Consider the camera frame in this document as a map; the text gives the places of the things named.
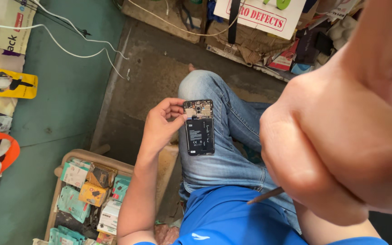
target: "knee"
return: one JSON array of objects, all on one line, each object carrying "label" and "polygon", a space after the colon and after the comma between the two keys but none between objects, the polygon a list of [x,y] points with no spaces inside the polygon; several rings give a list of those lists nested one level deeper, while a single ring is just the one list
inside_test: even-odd
[{"label": "knee", "polygon": [[211,71],[195,70],[189,73],[179,85],[178,97],[185,100],[210,98],[224,81]]}]

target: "blue t-shirt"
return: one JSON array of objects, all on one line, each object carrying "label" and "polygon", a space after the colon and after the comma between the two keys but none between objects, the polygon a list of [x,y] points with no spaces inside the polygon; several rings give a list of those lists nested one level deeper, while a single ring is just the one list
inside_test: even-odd
[{"label": "blue t-shirt", "polygon": [[[191,193],[174,245],[306,245],[270,200],[248,205],[259,192],[239,186],[205,187]],[[137,245],[151,245],[139,242]],[[341,240],[330,245],[388,245],[374,237]]]}]

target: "black battery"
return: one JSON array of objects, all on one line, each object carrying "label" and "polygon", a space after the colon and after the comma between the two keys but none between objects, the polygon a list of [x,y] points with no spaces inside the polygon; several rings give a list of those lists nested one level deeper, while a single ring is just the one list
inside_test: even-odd
[{"label": "black battery", "polygon": [[213,119],[187,120],[186,132],[189,155],[214,153]]}]

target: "hand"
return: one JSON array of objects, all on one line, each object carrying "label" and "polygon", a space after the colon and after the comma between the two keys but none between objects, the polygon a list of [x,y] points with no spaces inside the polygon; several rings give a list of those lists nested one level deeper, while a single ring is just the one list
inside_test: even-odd
[{"label": "hand", "polygon": [[[141,152],[157,154],[167,145],[172,135],[187,120],[182,108],[184,101],[180,98],[166,98],[149,111],[140,146]],[[168,122],[167,119],[171,117],[176,119]]]},{"label": "hand", "polygon": [[349,43],[288,83],[260,119],[260,140],[272,178],[320,218],[352,225],[369,209],[392,213],[391,0],[369,0]]}]

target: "blue jeans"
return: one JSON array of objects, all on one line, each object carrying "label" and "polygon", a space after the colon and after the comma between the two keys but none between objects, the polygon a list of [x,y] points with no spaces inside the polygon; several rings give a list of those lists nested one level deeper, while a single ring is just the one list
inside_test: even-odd
[{"label": "blue jeans", "polygon": [[[233,145],[232,138],[261,152],[260,117],[270,104],[245,102],[217,74],[196,70],[179,85],[178,97],[185,100],[211,99],[214,114],[213,155],[190,156],[186,129],[179,129],[183,182],[179,194],[188,200],[194,190],[207,186],[244,186],[262,193],[277,186],[264,162],[251,163]],[[270,198],[284,209],[290,225],[300,233],[293,201],[286,193]]]}]

